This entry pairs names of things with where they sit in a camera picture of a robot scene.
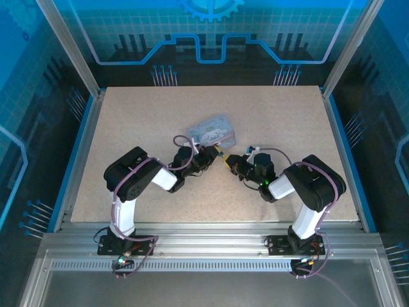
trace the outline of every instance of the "aluminum frame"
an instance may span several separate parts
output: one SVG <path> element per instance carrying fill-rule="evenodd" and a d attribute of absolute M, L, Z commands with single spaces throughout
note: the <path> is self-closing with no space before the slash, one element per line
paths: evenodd
<path fill-rule="evenodd" d="M 198 261 L 226 261 L 239 263 L 246 260 L 257 263 L 289 260 L 299 256 L 269 256 L 263 241 L 266 235 L 282 235 L 288 223 L 141 223 L 137 224 L 140 234 L 158 234 L 155 253 L 149 262 L 172 262 L 191 264 Z M 96 255 L 93 234 L 101 225 L 98 223 L 72 224 L 60 233 L 47 233 L 38 250 L 21 307 L 40 306 L 47 291 L 47 281 L 52 271 L 109 271 L 107 266 L 98 265 L 102 260 L 114 260 L 115 256 Z M 370 260 L 374 280 L 384 306 L 404 306 L 397 290 L 382 241 L 377 233 L 363 233 L 359 223 L 326 222 L 323 231 L 331 241 L 330 261 Z M 96 265 L 83 268 L 72 266 L 72 262 Z M 178 271 L 192 271 L 188 265 Z"/>
<path fill-rule="evenodd" d="M 92 97 L 97 98 L 100 94 L 100 87 L 96 83 L 91 70 L 89 69 L 81 51 L 75 43 L 70 30 L 66 26 L 63 17 L 54 4 L 54 1 L 36 0 L 36 2 L 70 58 L 80 78 L 87 87 L 89 93 L 92 95 Z"/>
<path fill-rule="evenodd" d="M 354 28 L 354 31 L 344 46 L 341 54 L 337 58 L 337 61 L 332 68 L 327 80 L 324 84 L 324 98 L 329 98 L 341 76 L 344 74 L 344 71 L 348 64 L 350 63 L 355 51 L 358 49 L 359 45 L 362 43 L 362 40 L 365 37 L 369 27 L 374 21 L 376 15 L 378 14 L 384 0 L 372 0 L 367 4 L 364 11 L 361 14 L 361 18 L 358 21 L 357 25 Z"/>
<path fill-rule="evenodd" d="M 353 177 L 351 164 L 348 161 L 348 156 L 346 154 L 345 144 L 343 143 L 343 140 L 342 140 L 342 137 L 341 137 L 340 131 L 341 131 L 341 129 L 343 129 L 343 127 L 338 126 L 336 116 L 335 116 L 335 112 L 332 109 L 329 97 L 327 97 L 327 98 L 323 97 L 323 103 L 324 103 L 324 106 L 325 106 L 325 110 L 327 111 L 328 120 L 330 122 L 332 133 L 334 135 L 334 139 L 335 139 L 335 142 L 336 142 L 336 145 L 337 145 L 337 148 L 338 148 L 338 152 L 339 152 L 339 156 L 341 158 L 341 163 L 342 163 L 343 168 L 344 168 L 346 180 L 348 181 L 348 187 L 350 188 L 350 191 L 351 191 L 352 200 L 353 200 L 353 202 L 355 204 L 355 208 L 357 209 L 357 214 L 359 216 L 360 222 L 362 223 L 362 227 L 364 228 L 364 230 L 366 232 L 370 232 L 370 227 L 369 227 L 369 224 L 368 224 L 368 220 L 366 219 L 366 215 L 365 215 L 365 212 L 364 212 L 364 207 L 362 205 L 362 200 L 361 200 L 361 197 L 359 195 L 359 190 L 358 190 L 357 184 L 355 182 L 355 179 Z"/>

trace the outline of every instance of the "clear plastic container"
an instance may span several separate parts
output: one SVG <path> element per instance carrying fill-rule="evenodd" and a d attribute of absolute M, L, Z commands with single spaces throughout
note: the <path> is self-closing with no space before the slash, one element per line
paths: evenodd
<path fill-rule="evenodd" d="M 190 128 L 188 135 L 203 146 L 229 148 L 236 145 L 235 131 L 224 114 Z"/>

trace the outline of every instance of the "wooden board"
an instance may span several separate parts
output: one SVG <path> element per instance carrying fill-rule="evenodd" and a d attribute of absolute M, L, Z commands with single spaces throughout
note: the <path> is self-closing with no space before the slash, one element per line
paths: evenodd
<path fill-rule="evenodd" d="M 300 161 L 316 154 L 345 178 L 317 86 L 207 86 L 108 88 L 73 208 L 73 222 L 108 222 L 112 198 L 103 178 L 108 165 L 140 146 L 150 156 L 172 161 L 173 136 L 224 113 L 244 154 L 249 145 L 272 146 Z M 271 152 L 275 169 L 288 166 Z M 135 221 L 293 221 L 301 207 L 293 193 L 273 204 L 246 188 L 221 159 L 203 176 L 186 179 L 170 194 L 154 184 L 138 198 Z M 348 191 L 327 219 L 357 220 Z"/>

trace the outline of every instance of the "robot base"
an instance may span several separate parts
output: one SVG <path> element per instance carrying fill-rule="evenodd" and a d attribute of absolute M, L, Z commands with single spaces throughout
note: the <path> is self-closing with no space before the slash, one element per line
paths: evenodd
<path fill-rule="evenodd" d="M 308 243 L 304 242 L 297 250 L 294 249 L 287 235 L 269 235 L 264 240 L 264 246 L 268 248 L 270 256 L 325 255 L 324 242 L 320 235 L 313 235 Z"/>
<path fill-rule="evenodd" d="M 150 235 L 136 235 L 135 232 L 129 235 L 131 238 L 143 239 L 151 237 Z M 100 256 L 122 256 L 126 252 L 130 252 L 130 256 L 146 256 L 150 249 L 150 244 L 153 244 L 153 240 L 134 242 L 126 239 L 121 239 L 112 233 L 108 228 L 107 235 L 100 237 L 98 251 L 96 252 Z"/>

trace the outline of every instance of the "robotic arm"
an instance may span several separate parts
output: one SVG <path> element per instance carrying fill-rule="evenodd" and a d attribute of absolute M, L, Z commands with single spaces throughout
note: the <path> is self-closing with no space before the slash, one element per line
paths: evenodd
<path fill-rule="evenodd" d="M 219 155 L 219 151 L 214 146 L 202 146 L 199 149 L 182 146 L 174 156 L 170 169 L 180 168 L 188 163 L 192 150 L 195 150 L 197 154 L 193 156 L 193 159 L 185 168 L 171 172 L 163 164 L 152 159 L 120 187 L 117 193 L 118 199 L 115 206 L 114 220 L 111 221 L 109 227 L 113 235 L 121 239 L 125 239 L 125 236 L 134 235 L 136 200 L 150 182 L 157 184 L 163 190 L 174 193 L 184 185 L 186 177 L 193 173 L 206 171 Z M 142 148 L 135 147 L 112 163 L 104 173 L 108 190 L 113 193 L 118 184 L 146 159 L 149 159 L 148 154 Z"/>
<path fill-rule="evenodd" d="M 288 243 L 294 253 L 308 248 L 317 236 L 315 229 L 325 209 L 334 200 L 334 188 L 319 172 L 303 164 L 292 164 L 277 177 L 270 155 L 258 153 L 254 156 L 254 164 L 249 162 L 249 155 L 240 157 L 230 155 L 225 160 L 230 172 L 239 180 L 248 180 L 258 184 L 261 197 L 270 203 L 297 192 L 303 201 L 297 219 L 288 229 Z M 305 164 L 312 164 L 324 171 L 335 183 L 338 198 L 345 193 L 345 181 L 334 170 L 329 168 L 315 155 L 303 159 Z"/>

